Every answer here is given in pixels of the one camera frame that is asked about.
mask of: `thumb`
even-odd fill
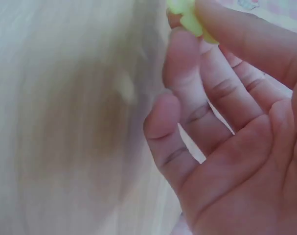
[[[196,0],[196,14],[220,44],[293,89],[297,83],[297,33],[225,8],[215,0]]]

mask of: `yellow-green object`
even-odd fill
[[[181,14],[180,23],[182,26],[193,33],[196,37],[203,35],[206,42],[217,44],[218,42],[202,27],[195,15],[195,0],[167,0],[169,10],[173,14]]]

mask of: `hand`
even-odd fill
[[[163,73],[172,94],[157,99],[144,124],[155,163],[194,234],[297,234],[297,34],[216,3],[199,1],[197,14],[220,46],[172,32]],[[171,26],[177,17],[169,15]]]

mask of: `fabric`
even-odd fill
[[[258,0],[259,7],[246,10],[240,6],[244,0],[218,0],[234,10],[250,12],[273,24],[297,32],[297,0]],[[245,0],[247,4],[255,0]]]

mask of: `finger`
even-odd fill
[[[181,125],[208,156],[232,132],[215,116],[199,77],[199,43],[189,32],[175,31],[170,39],[163,81],[181,103]]]
[[[200,45],[200,74],[211,103],[235,132],[263,114],[217,46]]]
[[[167,17],[168,17],[170,28],[176,28],[176,27],[182,26],[180,23],[180,19],[182,17],[181,14],[179,15],[173,14],[169,9],[167,9]]]
[[[293,88],[297,82],[297,33],[256,16],[198,0],[197,14],[209,33],[236,56]]]
[[[233,68],[246,90],[256,100],[259,106],[268,113],[273,104],[289,97],[266,79],[263,72],[249,63],[239,59],[225,47],[220,46],[221,52]]]
[[[181,139],[180,103],[172,94],[161,95],[144,123],[144,133],[159,171],[178,193],[199,165]]]

